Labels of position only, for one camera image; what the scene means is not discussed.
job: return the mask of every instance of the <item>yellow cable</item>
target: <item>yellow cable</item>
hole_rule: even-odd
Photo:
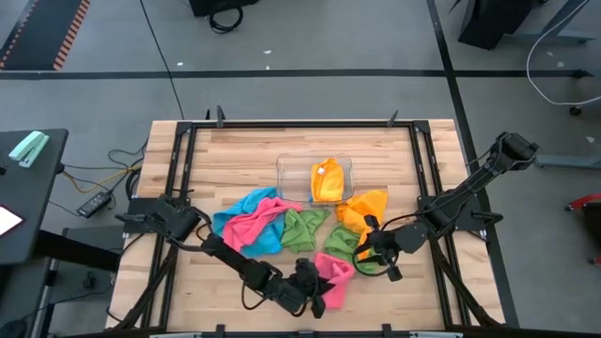
[[[118,176],[119,176],[119,175],[121,175],[121,174],[127,174],[128,172],[130,172],[130,171],[133,171],[133,170],[136,170],[136,169],[139,169],[139,168],[141,168],[141,167],[142,167],[142,165],[136,165],[136,166],[133,166],[133,167],[129,167],[129,168],[127,168],[127,169],[123,169],[123,170],[121,170],[121,171],[119,171],[119,172],[117,172],[117,173],[114,173],[114,174],[110,175],[109,177],[107,177],[107,178],[103,179],[102,181],[98,182],[98,183],[97,183],[98,185],[96,185],[96,186],[94,186],[94,187],[92,187],[92,188],[90,188],[90,189],[81,189],[81,188],[80,188],[80,187],[77,185],[77,182],[75,182],[75,179],[74,179],[74,178],[73,178],[71,175],[69,175],[69,174],[67,174],[67,173],[65,173],[65,172],[63,172],[62,174],[63,174],[65,177],[67,177],[67,178],[68,178],[68,179],[71,181],[71,183],[73,183],[73,186],[75,187],[75,189],[77,189],[77,191],[78,191],[78,192],[80,192],[80,193],[88,193],[88,192],[93,192],[93,191],[95,191],[96,189],[100,188],[100,185],[102,185],[102,183],[104,183],[104,182],[106,182],[106,181],[109,181],[109,180],[111,180],[111,179],[113,179],[113,178],[115,178],[115,177],[118,177]]]

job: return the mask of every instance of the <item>table leg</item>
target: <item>table leg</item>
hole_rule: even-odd
[[[82,242],[39,230],[35,254],[117,272],[120,256]]]

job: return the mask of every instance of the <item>gray floor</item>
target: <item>gray floor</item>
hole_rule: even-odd
[[[528,43],[505,39],[486,52],[456,42],[465,9],[449,12],[453,2],[437,0],[455,69],[525,69]],[[8,35],[24,3],[0,4],[0,38]],[[540,29],[562,3],[552,0],[538,8],[520,31]],[[180,1],[145,4],[174,70],[442,69],[423,0],[263,0],[245,11],[239,31],[224,36],[213,34]],[[593,0],[571,27],[601,38],[600,14],[601,1]],[[594,67],[599,52],[601,41],[543,45],[532,68]],[[138,0],[92,1],[64,71],[134,70],[163,70]],[[597,79],[535,81],[557,100],[601,95]],[[478,152],[501,131],[523,133],[544,153],[601,151],[586,140],[601,140],[601,104],[575,118],[566,107],[547,104],[524,78],[459,79],[458,84]],[[202,118],[217,104],[228,118],[387,117],[395,109],[404,118],[455,117],[444,78],[177,79],[175,85],[188,118]],[[0,130],[67,128],[64,162],[80,165],[109,164],[106,153],[115,147],[137,149],[152,120],[179,116],[168,80],[0,81],[0,102],[5,117]],[[89,179],[107,174],[72,173]],[[522,327],[601,333],[596,320],[601,270],[586,263],[601,250],[576,215],[562,210],[570,200],[600,191],[597,172],[550,168],[507,175],[488,190],[494,211],[505,216],[498,226],[501,249]],[[64,178],[57,179],[53,201],[75,209],[85,198]],[[87,221],[49,207],[43,228],[60,232],[65,226],[116,224],[112,215],[127,205],[123,191],[117,199],[115,210]],[[98,301],[63,304],[53,330],[99,330],[105,307]]]

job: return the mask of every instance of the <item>transparent bin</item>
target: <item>transparent bin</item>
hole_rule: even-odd
[[[311,166],[334,158],[343,168],[345,189],[342,200],[314,202],[311,196]],[[276,162],[278,197],[294,202],[309,202],[317,205],[330,205],[345,202],[353,196],[352,162],[345,154],[334,156],[282,154]]]

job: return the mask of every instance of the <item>yellow cloth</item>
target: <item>yellow cloth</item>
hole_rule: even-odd
[[[311,195],[314,202],[340,202],[345,190],[345,172],[338,161],[329,158],[311,166]]]
[[[378,219],[378,223],[384,222],[384,209],[388,202],[388,193],[385,191],[370,191],[363,195],[354,196],[347,200],[346,203],[336,208],[336,217],[338,221],[350,231],[361,235],[359,245],[365,243],[367,234],[372,229],[365,223],[366,215],[374,215]],[[365,251],[358,255],[358,258],[364,259],[369,255],[369,251]]]

